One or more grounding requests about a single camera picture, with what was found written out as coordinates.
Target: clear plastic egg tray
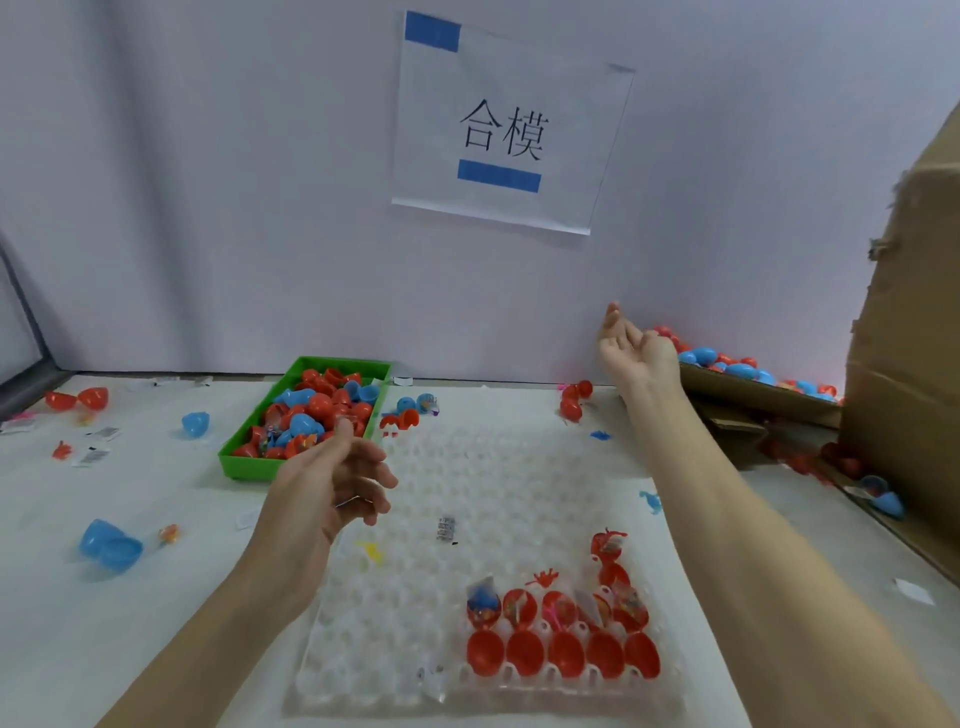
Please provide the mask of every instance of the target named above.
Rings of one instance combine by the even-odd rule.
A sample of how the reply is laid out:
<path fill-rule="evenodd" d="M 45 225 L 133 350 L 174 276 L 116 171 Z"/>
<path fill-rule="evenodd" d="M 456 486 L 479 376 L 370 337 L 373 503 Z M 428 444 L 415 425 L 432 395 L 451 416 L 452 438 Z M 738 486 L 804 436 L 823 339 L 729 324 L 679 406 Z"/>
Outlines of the clear plastic egg tray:
<path fill-rule="evenodd" d="M 376 528 L 352 523 L 334 546 L 301 712 L 684 709 L 643 554 L 617 533 L 636 512 L 604 498 L 596 441 L 421 427 L 383 444 L 400 486 Z"/>

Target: blue egg shell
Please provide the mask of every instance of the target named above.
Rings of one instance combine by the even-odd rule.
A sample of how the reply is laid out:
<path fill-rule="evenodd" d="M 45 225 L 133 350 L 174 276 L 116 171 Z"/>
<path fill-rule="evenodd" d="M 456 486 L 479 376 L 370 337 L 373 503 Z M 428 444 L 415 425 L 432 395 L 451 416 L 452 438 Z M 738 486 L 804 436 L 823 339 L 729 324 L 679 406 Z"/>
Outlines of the blue egg shell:
<path fill-rule="evenodd" d="M 396 413 L 400 414 L 405 409 L 417 409 L 417 403 L 412 397 L 401 397 L 396 403 Z"/>
<path fill-rule="evenodd" d="M 210 415 L 206 412 L 191 412 L 180 418 L 183 431 L 189 437 L 203 437 L 210 427 Z"/>
<path fill-rule="evenodd" d="M 313 397 L 315 394 L 317 393 L 314 392 L 312 389 L 300 389 L 297 392 L 291 392 L 290 394 L 287 395 L 286 405 L 288 407 L 292 407 L 295 404 L 306 405 L 310 401 L 310 398 Z"/>
<path fill-rule="evenodd" d="M 717 360 L 717 352 L 710 347 L 697 347 L 691 352 L 697 357 L 697 364 L 702 367 L 708 367 Z"/>
<path fill-rule="evenodd" d="M 366 387 L 360 387 L 360 401 L 369 405 L 376 403 L 376 398 L 380 396 L 380 387 L 376 384 L 368 384 Z"/>
<path fill-rule="evenodd" d="M 724 373 L 738 376 L 741 379 L 756 379 L 756 369 L 749 364 L 731 364 L 724 370 Z"/>
<path fill-rule="evenodd" d="M 344 391 L 350 395 L 350 399 L 352 401 L 360 401 L 361 389 L 362 387 L 359 384 L 357 384 L 355 381 L 353 381 L 353 379 L 351 379 L 344 385 Z"/>

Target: green tray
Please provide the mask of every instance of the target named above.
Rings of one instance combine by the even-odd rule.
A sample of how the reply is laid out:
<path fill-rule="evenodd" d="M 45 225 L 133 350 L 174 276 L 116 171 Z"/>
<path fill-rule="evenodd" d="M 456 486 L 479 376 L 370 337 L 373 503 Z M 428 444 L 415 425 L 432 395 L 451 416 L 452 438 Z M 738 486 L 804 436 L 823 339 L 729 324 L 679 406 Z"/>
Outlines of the green tray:
<path fill-rule="evenodd" d="M 345 375 L 359 372 L 365 385 L 370 384 L 374 379 L 383 381 L 383 384 L 380 385 L 380 396 L 376 398 L 376 403 L 373 405 L 373 414 L 371 414 L 367 429 L 363 433 L 363 436 L 369 440 L 376 432 L 376 422 L 379 419 L 380 408 L 383 406 L 383 400 L 387 394 L 392 366 L 389 361 L 373 361 L 371 359 L 330 359 L 323 356 L 301 356 L 267 393 L 263 401 L 256 406 L 247 420 L 240 425 L 240 429 L 233 433 L 233 437 L 220 448 L 218 457 L 220 458 L 220 465 L 224 469 L 224 475 L 234 480 L 263 480 L 266 482 L 270 482 L 276 477 L 276 471 L 283 465 L 282 460 L 233 457 L 230 453 L 247 441 L 247 432 L 252 425 L 260 424 L 260 418 L 267 411 L 267 407 L 273 403 L 276 396 L 283 390 L 293 389 L 294 386 L 299 384 L 300 377 L 307 369 L 316 369 L 321 374 L 327 367 L 339 369 Z"/>

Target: paper sign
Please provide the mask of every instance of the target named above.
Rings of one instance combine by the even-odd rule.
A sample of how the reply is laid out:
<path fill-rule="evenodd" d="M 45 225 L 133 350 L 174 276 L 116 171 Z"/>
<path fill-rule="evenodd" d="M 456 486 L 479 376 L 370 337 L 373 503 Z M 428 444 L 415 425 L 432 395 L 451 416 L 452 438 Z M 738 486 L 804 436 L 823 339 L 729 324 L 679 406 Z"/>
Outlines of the paper sign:
<path fill-rule="evenodd" d="M 397 205 L 589 234 L 634 71 L 406 13 Z"/>
<path fill-rule="evenodd" d="M 919 601 L 923 604 L 929 604 L 931 607 L 936 606 L 933 597 L 930 596 L 930 592 L 923 587 L 917 586 L 912 581 L 907 581 L 906 579 L 894 579 L 894 583 L 897 584 L 897 588 L 904 596 L 909 596 L 914 601 Z"/>

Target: cardboard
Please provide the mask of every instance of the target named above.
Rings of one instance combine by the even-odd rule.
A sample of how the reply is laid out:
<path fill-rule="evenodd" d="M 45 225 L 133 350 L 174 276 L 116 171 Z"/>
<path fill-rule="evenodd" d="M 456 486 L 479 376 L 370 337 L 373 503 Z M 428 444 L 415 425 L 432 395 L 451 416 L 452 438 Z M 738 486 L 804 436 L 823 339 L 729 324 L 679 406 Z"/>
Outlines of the cardboard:
<path fill-rule="evenodd" d="M 840 426 L 843 407 L 800 392 L 712 372 L 693 364 L 680 365 L 680 380 L 688 394 L 706 395 L 713 400 L 779 415 L 796 422 L 834 429 Z"/>
<path fill-rule="evenodd" d="M 918 524 L 903 538 L 941 552 L 958 580 L 942 552 L 960 549 L 960 107 L 897 185 L 870 257 L 840 441 L 900 496 Z"/>

